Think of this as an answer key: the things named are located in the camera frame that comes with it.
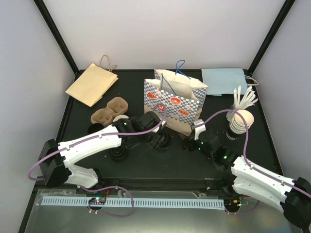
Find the kraft paper bag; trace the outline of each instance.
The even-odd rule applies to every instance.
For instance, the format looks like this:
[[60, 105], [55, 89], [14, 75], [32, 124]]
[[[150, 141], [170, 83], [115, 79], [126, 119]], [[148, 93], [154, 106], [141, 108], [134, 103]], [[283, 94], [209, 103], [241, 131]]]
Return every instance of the kraft paper bag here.
[[[167, 127], [189, 136], [191, 125], [201, 114], [207, 85], [198, 79], [168, 70], [155, 69], [155, 79], [145, 79], [144, 111], [152, 111], [157, 103], [167, 107]], [[154, 111], [163, 116], [163, 106]]]
[[91, 107], [102, 98], [116, 80], [118, 80], [116, 74], [91, 64], [66, 93]]

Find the white cable tray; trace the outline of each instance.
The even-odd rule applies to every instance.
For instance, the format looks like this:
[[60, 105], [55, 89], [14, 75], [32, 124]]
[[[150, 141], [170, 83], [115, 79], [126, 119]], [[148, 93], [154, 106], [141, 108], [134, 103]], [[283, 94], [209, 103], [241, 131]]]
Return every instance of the white cable tray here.
[[[88, 206], [90, 197], [45, 196], [41, 205], [53, 206]], [[131, 207], [130, 198], [107, 198], [105, 204], [92, 204], [98, 207]], [[134, 198], [136, 208], [183, 208], [224, 210], [223, 200], [212, 199], [154, 199]]]

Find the brown paper bag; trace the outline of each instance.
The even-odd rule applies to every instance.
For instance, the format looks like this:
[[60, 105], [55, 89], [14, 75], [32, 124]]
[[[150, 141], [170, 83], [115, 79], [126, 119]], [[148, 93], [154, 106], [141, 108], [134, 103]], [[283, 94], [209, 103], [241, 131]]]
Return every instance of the brown paper bag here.
[[116, 80], [118, 80], [116, 74], [91, 64], [66, 93], [91, 107], [102, 98]]

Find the blue rope handle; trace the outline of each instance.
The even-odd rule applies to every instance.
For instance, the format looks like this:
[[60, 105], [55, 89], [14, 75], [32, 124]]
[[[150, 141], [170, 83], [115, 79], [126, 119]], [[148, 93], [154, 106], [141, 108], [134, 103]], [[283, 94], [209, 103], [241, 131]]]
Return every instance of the blue rope handle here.
[[172, 86], [169, 84], [169, 82], [164, 78], [163, 73], [162, 73], [162, 80], [161, 80], [161, 90], [163, 87], [163, 79], [164, 81], [168, 84], [168, 86], [171, 88], [171, 90], [173, 91], [173, 93], [177, 96], [176, 92], [174, 91], [174, 89], [172, 88]]
[[183, 64], [184, 64], [184, 63], [185, 63], [185, 60], [182, 59], [182, 60], [179, 60], [178, 62], [176, 62], [176, 71], [175, 71], [175, 75], [176, 75], [177, 72], [178, 72], [178, 73], [180, 73], [180, 74], [182, 74], [182, 75], [185, 75], [188, 79], [190, 79], [188, 75], [186, 75], [186, 74], [184, 74], [183, 72], [180, 71], [180, 68], [183, 66], [183, 64], [181, 64], [179, 67], [177, 67], [177, 65], [178, 65], [179, 62], [183, 62]]

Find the stacked paper cups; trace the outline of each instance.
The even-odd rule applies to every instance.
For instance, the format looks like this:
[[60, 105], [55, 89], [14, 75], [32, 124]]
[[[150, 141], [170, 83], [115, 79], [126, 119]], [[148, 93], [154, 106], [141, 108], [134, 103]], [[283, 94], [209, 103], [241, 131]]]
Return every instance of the stacked paper cups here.
[[[254, 116], [247, 110], [239, 110], [238, 113], [243, 116], [247, 123], [247, 127], [250, 128], [251, 125], [254, 123]], [[233, 118], [230, 121], [229, 128], [226, 132], [227, 137], [230, 140], [235, 140], [245, 132], [246, 128], [243, 120], [239, 115], [234, 114]]]

